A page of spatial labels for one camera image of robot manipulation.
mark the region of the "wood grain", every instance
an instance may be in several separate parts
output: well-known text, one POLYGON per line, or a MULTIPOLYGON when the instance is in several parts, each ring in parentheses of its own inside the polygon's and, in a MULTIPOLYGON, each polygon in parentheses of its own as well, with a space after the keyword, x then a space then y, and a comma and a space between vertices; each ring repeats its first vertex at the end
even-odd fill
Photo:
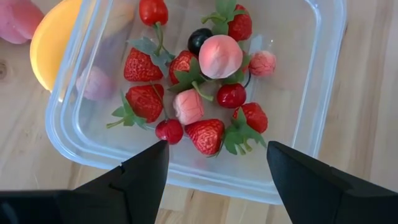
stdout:
MULTIPOLYGON (((58 1, 36 0, 48 11, 58 1)), ((398 2, 347 0, 320 160, 398 190, 398 2)), ((47 139, 49 93, 32 74, 28 45, 0 40, 0 189, 75 188, 105 170, 63 158, 47 139)), ((157 224, 290 223, 283 206, 167 186, 157 224)))

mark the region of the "clear plastic container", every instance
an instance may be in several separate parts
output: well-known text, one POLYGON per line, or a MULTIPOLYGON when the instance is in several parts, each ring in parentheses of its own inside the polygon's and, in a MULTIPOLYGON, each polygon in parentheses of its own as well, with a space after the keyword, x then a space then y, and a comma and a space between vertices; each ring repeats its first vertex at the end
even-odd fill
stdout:
MULTIPOLYGON (((68 43, 46 112, 46 129, 53 145, 80 164, 112 169, 158 141, 152 129, 138 126, 106 129, 121 105, 118 89, 131 86, 123 78, 130 46, 126 40, 154 38, 137 13, 138 0, 84 1, 68 43), (84 69, 100 67, 117 85, 103 101, 83 97, 75 87, 84 69)), ((186 48, 189 35, 202 27, 200 18, 215 10, 214 0, 170 0, 164 27, 165 46, 175 54, 186 48)), ((317 157, 335 68, 345 29, 345 0, 241 1, 253 19, 253 49, 271 50, 277 68, 271 78, 257 79, 248 101, 258 102, 269 118, 264 139, 280 141, 317 157)), ((172 95, 167 93, 169 105, 172 95)), ((231 111, 207 113, 225 117, 231 111)), ((168 183, 259 202, 281 203, 260 146, 245 156, 223 149, 206 158, 183 138, 172 146, 168 183)))

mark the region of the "dark cherry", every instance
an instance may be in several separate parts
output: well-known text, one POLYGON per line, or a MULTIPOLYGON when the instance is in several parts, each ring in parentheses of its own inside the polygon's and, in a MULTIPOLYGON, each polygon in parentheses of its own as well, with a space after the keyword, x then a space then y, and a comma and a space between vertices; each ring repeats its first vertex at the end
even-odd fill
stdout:
POLYGON ((207 28, 201 28, 191 34, 188 39, 188 50, 195 55, 199 55, 200 47, 203 45, 207 38, 213 34, 207 28))
POLYGON ((224 108, 237 108, 246 101, 246 91, 244 87, 237 84, 223 85, 217 92, 217 102, 224 108))

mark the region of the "cherry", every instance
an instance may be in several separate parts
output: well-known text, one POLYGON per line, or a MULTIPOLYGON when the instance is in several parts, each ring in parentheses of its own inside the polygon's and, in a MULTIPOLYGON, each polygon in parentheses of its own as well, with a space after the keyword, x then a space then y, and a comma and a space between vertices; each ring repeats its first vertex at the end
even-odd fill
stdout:
POLYGON ((224 108, 237 108, 246 101, 246 91, 240 83, 223 85, 217 92, 217 102, 224 108))
POLYGON ((156 126, 155 134, 159 139, 167 140, 170 145, 174 145, 182 138, 182 125, 176 119, 166 119, 156 126))
POLYGON ((211 30, 207 28, 201 28, 191 34, 188 39, 188 50, 196 56, 199 55, 200 47, 203 45, 205 40, 211 37, 213 34, 211 30))

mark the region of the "red cherry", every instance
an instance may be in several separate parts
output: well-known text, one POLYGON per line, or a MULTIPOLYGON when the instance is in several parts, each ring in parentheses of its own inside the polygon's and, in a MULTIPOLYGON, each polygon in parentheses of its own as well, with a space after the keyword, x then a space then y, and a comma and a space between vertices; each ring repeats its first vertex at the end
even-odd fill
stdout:
POLYGON ((224 108, 237 108, 246 101, 246 91, 239 83, 223 85, 217 93, 217 102, 224 108))
POLYGON ((167 119, 156 126, 155 134, 159 139, 167 140, 169 144, 174 145, 182 138, 182 125, 176 119, 167 119))

